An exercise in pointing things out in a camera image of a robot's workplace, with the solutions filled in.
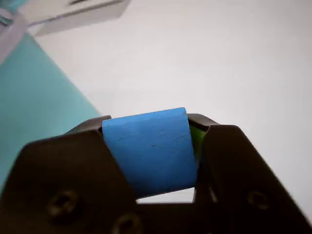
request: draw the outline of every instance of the blue sponge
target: blue sponge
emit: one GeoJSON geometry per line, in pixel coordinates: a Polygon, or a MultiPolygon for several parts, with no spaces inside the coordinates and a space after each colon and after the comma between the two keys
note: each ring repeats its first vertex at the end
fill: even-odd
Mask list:
{"type": "Polygon", "coordinates": [[[185,108],[103,121],[104,141],[136,196],[195,185],[195,162],[185,108]]]}

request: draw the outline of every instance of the white table surface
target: white table surface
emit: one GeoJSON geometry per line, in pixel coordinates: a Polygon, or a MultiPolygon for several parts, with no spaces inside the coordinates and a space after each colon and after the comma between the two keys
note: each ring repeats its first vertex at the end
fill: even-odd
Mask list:
{"type": "Polygon", "coordinates": [[[312,220],[312,1],[133,0],[37,41],[103,115],[183,106],[238,125],[312,220]]]}

